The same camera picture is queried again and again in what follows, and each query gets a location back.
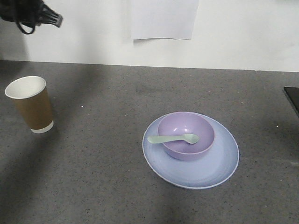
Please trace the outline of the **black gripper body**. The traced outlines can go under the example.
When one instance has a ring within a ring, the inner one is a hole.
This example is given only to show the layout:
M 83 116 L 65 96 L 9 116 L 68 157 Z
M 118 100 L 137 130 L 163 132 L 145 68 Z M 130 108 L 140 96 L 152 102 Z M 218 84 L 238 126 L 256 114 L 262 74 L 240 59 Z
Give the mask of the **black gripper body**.
M 49 7 L 43 0 L 1 0 L 0 17 L 9 22 L 50 24 Z

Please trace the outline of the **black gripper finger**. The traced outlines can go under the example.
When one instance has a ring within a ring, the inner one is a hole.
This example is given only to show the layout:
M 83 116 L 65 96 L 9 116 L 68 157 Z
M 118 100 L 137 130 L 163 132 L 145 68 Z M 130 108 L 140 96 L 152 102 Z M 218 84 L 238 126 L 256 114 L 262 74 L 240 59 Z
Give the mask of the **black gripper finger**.
M 56 20 L 56 21 L 43 20 L 41 21 L 41 24 L 50 24 L 59 28 L 62 24 L 62 20 Z
M 44 5 L 44 20 L 47 22 L 62 22 L 62 15 L 54 12 L 50 7 Z

